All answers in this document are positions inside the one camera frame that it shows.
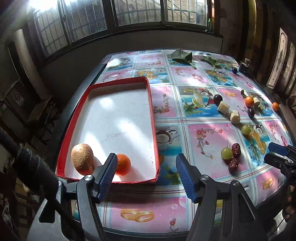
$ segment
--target kiwi fruit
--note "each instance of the kiwi fruit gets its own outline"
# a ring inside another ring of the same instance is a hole
[[[94,172],[94,154],[89,145],[81,143],[73,147],[71,159],[77,172],[81,175],[91,175]]]

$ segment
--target pink tablecloth pattern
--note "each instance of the pink tablecloth pattern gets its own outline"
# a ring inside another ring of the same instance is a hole
[[[284,183],[284,176],[264,163],[268,144],[291,144],[280,117],[255,82],[238,73],[238,63],[229,56],[193,52],[191,66],[170,58],[174,50],[148,50],[114,55],[97,83],[146,76],[149,80],[155,113],[159,154],[164,157],[156,185],[117,185],[97,206],[105,227],[129,232],[170,233],[190,229],[197,204],[192,204],[176,170],[176,155],[184,153],[202,174],[229,183],[239,180],[254,205],[258,205]],[[217,58],[214,69],[202,56]],[[247,115],[240,91],[260,100],[262,112],[255,122]],[[241,115],[241,123],[252,128],[252,140],[221,115],[213,102],[220,94]],[[239,143],[242,150],[238,172],[233,176],[220,157],[224,147]],[[222,201],[217,202],[215,223],[219,223]]]

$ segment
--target black foam handle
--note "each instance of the black foam handle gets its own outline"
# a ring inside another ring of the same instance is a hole
[[[13,168],[18,178],[32,191],[55,197],[59,181],[47,164],[29,149],[19,146],[0,128],[0,144],[14,157]]]

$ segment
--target mandarin orange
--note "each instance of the mandarin orange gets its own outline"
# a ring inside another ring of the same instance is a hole
[[[118,176],[124,176],[131,170],[131,161],[124,154],[117,154],[118,165],[115,174]]]
[[[276,103],[276,102],[273,102],[272,103],[272,108],[273,108],[274,111],[278,111],[279,110],[279,104]]]
[[[245,99],[244,99],[244,103],[246,104],[247,107],[252,107],[254,105],[254,100],[252,97],[250,96],[247,96]]]

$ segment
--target blue gripper pad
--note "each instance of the blue gripper pad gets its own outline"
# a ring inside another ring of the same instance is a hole
[[[269,143],[268,150],[275,152],[281,156],[288,156],[288,154],[289,154],[287,148],[285,148],[284,146],[278,145],[276,143],[273,143],[273,142]]]
[[[112,183],[115,171],[117,169],[118,161],[117,156],[111,153],[106,162],[104,163],[104,173],[99,183],[98,199],[101,202],[108,194],[110,185]]]
[[[192,202],[196,203],[197,195],[195,193],[195,182],[191,177],[189,171],[190,168],[194,167],[188,163],[187,159],[183,154],[178,154],[176,156],[176,167],[187,197],[190,198]]]

